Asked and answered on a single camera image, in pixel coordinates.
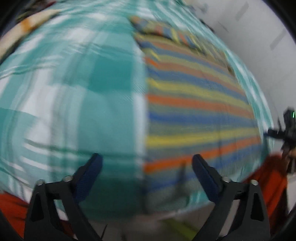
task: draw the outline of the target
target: patterned cloth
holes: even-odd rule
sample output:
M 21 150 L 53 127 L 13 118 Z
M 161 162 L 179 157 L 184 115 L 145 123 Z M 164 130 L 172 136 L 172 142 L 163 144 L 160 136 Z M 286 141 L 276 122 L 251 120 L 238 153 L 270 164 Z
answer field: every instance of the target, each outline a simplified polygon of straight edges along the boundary
M 198 37 L 189 31 L 180 31 L 168 23 L 146 20 L 138 16 L 132 16 L 130 21 L 140 33 L 164 36 L 177 44 L 195 50 L 197 54 L 206 55 L 207 59 L 221 66 L 229 66 L 223 51 L 206 39 Z
M 29 202 L 37 180 L 61 180 L 97 152 L 104 165 L 81 203 L 84 213 L 100 219 L 145 211 L 147 70 L 128 20 L 132 15 L 190 31 L 223 50 L 260 134 L 272 126 L 252 74 L 181 2 L 69 0 L 50 8 L 61 13 L 26 37 L 0 65 L 0 185 L 22 200 Z M 261 160 L 252 159 L 228 174 L 241 180 Z M 186 203 L 174 195 L 157 210 L 188 210 L 206 201 L 201 189 L 188 195 Z
M 162 27 L 155 23 L 155 29 Z M 182 31 L 178 35 L 188 38 Z M 167 34 L 159 36 L 135 35 L 148 72 L 149 161 L 144 170 L 150 212 L 172 202 L 172 192 L 174 201 L 186 206 L 187 197 L 201 189 L 191 168 L 194 154 L 229 175 L 259 159 L 262 151 L 252 108 L 228 68 L 212 61 L 206 48 L 198 53 Z
M 24 19 L 9 30 L 0 40 L 0 63 L 12 52 L 23 37 L 58 13 L 59 10 L 54 9 L 41 11 Z

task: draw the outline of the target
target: yellow-green object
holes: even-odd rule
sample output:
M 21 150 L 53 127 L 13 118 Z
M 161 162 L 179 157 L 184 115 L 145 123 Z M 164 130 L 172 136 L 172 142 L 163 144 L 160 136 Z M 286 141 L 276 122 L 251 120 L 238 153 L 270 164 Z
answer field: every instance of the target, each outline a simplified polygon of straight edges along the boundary
M 173 218 L 163 220 L 163 222 L 168 225 L 171 229 L 173 229 L 178 234 L 182 235 L 187 240 L 192 240 L 197 232 L 199 231 L 197 228 L 191 227 L 188 224 L 178 222 Z

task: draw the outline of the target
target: yellow stripe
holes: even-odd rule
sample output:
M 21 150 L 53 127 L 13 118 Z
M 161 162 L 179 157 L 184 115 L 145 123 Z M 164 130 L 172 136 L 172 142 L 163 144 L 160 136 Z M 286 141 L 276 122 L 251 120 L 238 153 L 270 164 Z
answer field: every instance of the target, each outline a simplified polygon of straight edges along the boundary
M 202 132 L 186 135 L 148 136 L 148 148 L 173 148 L 177 146 L 193 146 L 201 143 L 216 142 L 218 140 L 235 139 L 259 135 L 258 128 L 237 128 L 213 132 Z
M 179 41 L 179 37 L 178 37 L 178 34 L 177 34 L 177 32 L 176 32 L 176 30 L 175 29 L 173 29 L 173 28 L 171 28 L 170 29 L 171 30 L 171 32 L 172 32 L 172 37 L 173 37 L 173 40 L 176 42 L 176 43 L 180 43 L 180 41 Z
M 166 63 L 175 63 L 175 64 L 179 64 L 179 65 L 184 65 L 186 67 L 190 67 L 196 70 L 201 70 L 203 72 L 206 72 L 207 74 L 211 74 L 217 78 L 219 78 L 220 80 L 229 83 L 237 88 L 241 88 L 240 85 L 237 83 L 236 80 L 230 78 L 229 76 L 219 73 L 218 71 L 211 69 L 209 67 L 204 66 L 203 64 L 199 64 L 199 63 L 194 63 L 185 59 L 180 59 L 180 58 L 176 58 L 170 55 L 157 55 L 159 60 L 162 62 L 166 62 Z
M 191 84 L 171 83 L 169 81 L 157 81 L 152 78 L 148 78 L 148 84 L 151 87 L 154 87 L 163 92 L 196 96 L 210 101 L 219 101 L 222 103 L 243 108 L 248 111 L 252 111 L 251 106 L 246 102 L 231 97 L 227 94 L 221 93 L 219 91 L 211 91 Z
M 139 33 L 135 33 L 135 34 L 134 34 L 134 38 L 144 39 L 145 36 L 142 35 L 142 34 L 139 34 Z
M 157 53 L 155 53 L 151 48 L 144 48 L 144 49 L 142 49 L 142 51 L 146 55 L 151 54 L 154 58 L 156 58 L 158 61 L 160 61 L 159 55 L 157 55 Z
M 195 37 L 190 36 L 192 42 L 195 44 L 196 47 L 198 47 L 200 50 L 203 50 L 203 48 L 195 41 Z
M 221 65 L 220 62 L 217 62 L 217 60 L 213 59 L 213 57 L 211 59 L 209 59 L 207 56 L 203 55 L 202 53 L 200 53 L 198 50 L 195 50 L 193 51 L 192 49 L 188 48 L 187 46 L 182 46 L 182 45 L 176 45 L 172 40 L 170 39 L 166 39 L 164 37 L 159 37 L 159 36 L 153 36 L 153 35 L 142 35 L 141 36 L 141 39 L 144 39 L 146 41 L 154 41 L 154 42 L 158 42 L 158 43 L 162 43 L 162 44 L 168 44 L 168 45 L 171 45 L 175 48 L 179 48 L 181 49 L 182 51 L 185 51 L 187 52 L 189 55 L 194 53 L 195 55 L 197 55 L 199 58 L 201 59 L 205 59 L 205 60 L 210 60 L 210 61 L 214 61 L 213 64 L 214 65 L 217 65 L 219 67 L 222 67 L 225 69 L 225 71 L 228 71 L 228 69 L 224 66 L 224 65 Z
M 204 43 L 201 43 L 201 44 L 202 44 L 202 47 L 204 48 L 206 54 L 211 55 L 211 57 L 213 57 L 215 59 L 214 55 L 210 51 L 210 48 L 206 44 L 204 44 Z

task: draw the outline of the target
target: orange stripe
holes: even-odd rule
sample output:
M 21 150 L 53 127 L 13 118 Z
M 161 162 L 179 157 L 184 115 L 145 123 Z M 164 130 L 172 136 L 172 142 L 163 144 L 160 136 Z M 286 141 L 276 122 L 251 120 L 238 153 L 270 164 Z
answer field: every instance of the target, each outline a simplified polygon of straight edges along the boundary
M 140 18 L 138 16 L 133 15 L 130 17 L 130 21 L 133 23 L 138 23 L 140 21 Z
M 145 57 L 146 63 L 153 65 L 155 68 L 158 68 L 158 63 L 149 57 Z
M 20 26 L 22 28 L 22 31 L 27 33 L 31 30 L 31 24 L 29 18 L 25 18 L 23 21 L 21 21 Z
M 193 69 L 184 65 L 180 65 L 180 64 L 176 64 L 176 63 L 166 63 L 166 62 L 155 62 L 153 59 L 146 57 L 145 58 L 146 63 L 153 65 L 155 68 L 159 69 L 159 70 L 163 70 L 163 71 L 180 71 L 183 72 L 185 74 L 190 74 L 192 76 L 198 77 L 198 78 L 202 78 L 202 79 L 207 79 L 210 80 L 212 82 L 221 84 L 223 86 L 225 86 L 226 88 L 233 90 L 243 96 L 245 96 L 245 92 L 242 89 L 236 88 L 235 86 L 226 83 L 222 80 L 220 80 L 219 78 L 216 78 L 215 76 L 202 72 L 200 70 L 197 69 Z
M 163 35 L 163 27 L 160 26 L 160 25 L 156 25 L 155 26 L 155 32 L 156 32 L 156 34 L 162 36 Z
M 251 111 L 241 109 L 239 107 L 226 105 L 218 102 L 206 102 L 196 99 L 175 98 L 167 96 L 157 96 L 153 94 L 147 95 L 148 101 L 152 104 L 167 105 L 179 108 L 192 108 L 200 110 L 208 110 L 215 112 L 227 112 L 232 115 L 243 116 L 248 119 L 254 119 Z
M 202 151 L 200 152 L 200 154 L 205 160 L 209 160 L 222 155 L 227 155 L 236 150 L 243 149 L 247 146 L 251 146 L 259 143 L 261 143 L 261 139 L 259 136 L 252 137 L 252 138 L 240 140 L 219 148 Z M 152 173 L 152 172 L 161 171 L 168 168 L 183 167 L 184 165 L 191 164 L 191 160 L 192 160 L 192 155 L 186 155 L 186 156 L 170 158 L 170 159 L 161 159 L 156 162 L 146 163 L 144 165 L 144 172 Z
M 181 32 L 178 32 L 179 37 L 182 39 L 183 43 L 185 43 L 188 46 L 188 42 L 185 39 L 185 37 L 183 36 L 183 34 L 181 34 Z
M 197 55 L 196 53 L 192 53 L 192 51 L 189 49 L 185 50 L 183 47 L 178 46 L 177 44 L 175 44 L 175 46 L 172 46 L 170 44 L 163 44 L 163 43 L 155 42 L 153 40 L 149 40 L 149 41 L 153 45 L 155 45 L 156 47 L 159 47 L 159 48 L 162 48 L 165 50 L 169 50 L 169 51 L 173 51 L 173 52 L 177 52 L 177 53 L 186 54 L 186 55 L 189 55 L 189 56 L 195 58 L 196 60 L 202 59 L 203 61 L 205 61 L 211 65 L 214 65 L 215 67 L 217 67 L 223 71 L 229 72 L 229 70 L 225 66 L 221 66 L 221 65 L 217 64 L 216 62 L 209 61 L 207 58 L 202 57 L 202 55 Z

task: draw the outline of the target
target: white wall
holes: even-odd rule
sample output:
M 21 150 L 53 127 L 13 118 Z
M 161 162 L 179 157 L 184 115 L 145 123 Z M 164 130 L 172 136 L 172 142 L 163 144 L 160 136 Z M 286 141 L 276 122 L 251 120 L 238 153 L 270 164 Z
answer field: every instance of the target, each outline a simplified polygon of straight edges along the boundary
M 208 5 L 206 13 L 197 6 Z M 274 123 L 296 108 L 296 44 L 262 0 L 192 0 L 198 18 L 211 26 L 256 77 Z

